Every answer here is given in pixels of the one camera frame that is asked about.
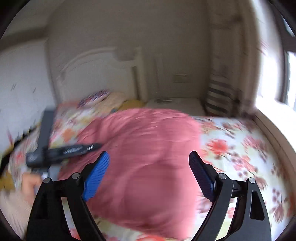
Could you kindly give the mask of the person's left hand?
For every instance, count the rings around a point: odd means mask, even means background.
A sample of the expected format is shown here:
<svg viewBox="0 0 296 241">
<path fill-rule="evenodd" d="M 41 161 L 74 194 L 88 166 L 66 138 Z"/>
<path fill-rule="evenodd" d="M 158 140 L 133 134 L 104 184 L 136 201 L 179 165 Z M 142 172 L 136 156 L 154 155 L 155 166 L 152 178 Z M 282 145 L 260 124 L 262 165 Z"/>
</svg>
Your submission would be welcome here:
<svg viewBox="0 0 296 241">
<path fill-rule="evenodd" d="M 36 197 L 36 190 L 39 189 L 42 181 L 43 179 L 39 174 L 23 173 L 21 192 L 29 205 L 33 205 Z"/>
</svg>

